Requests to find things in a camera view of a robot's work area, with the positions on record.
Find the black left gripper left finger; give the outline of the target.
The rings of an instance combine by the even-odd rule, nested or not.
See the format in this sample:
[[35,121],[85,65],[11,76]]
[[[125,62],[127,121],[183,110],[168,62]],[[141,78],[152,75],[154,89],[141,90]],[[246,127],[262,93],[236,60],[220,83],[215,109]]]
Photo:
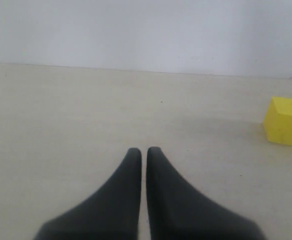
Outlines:
[[130,148],[113,175],[88,199],[44,223],[36,240],[136,240],[142,155]]

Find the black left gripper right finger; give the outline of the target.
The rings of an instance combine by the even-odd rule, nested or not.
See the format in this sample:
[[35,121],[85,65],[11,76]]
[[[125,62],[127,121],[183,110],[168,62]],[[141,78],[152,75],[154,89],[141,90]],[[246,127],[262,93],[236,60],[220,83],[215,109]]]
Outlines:
[[147,151],[146,195],[153,240],[264,240],[252,220],[212,201],[172,166],[159,147]]

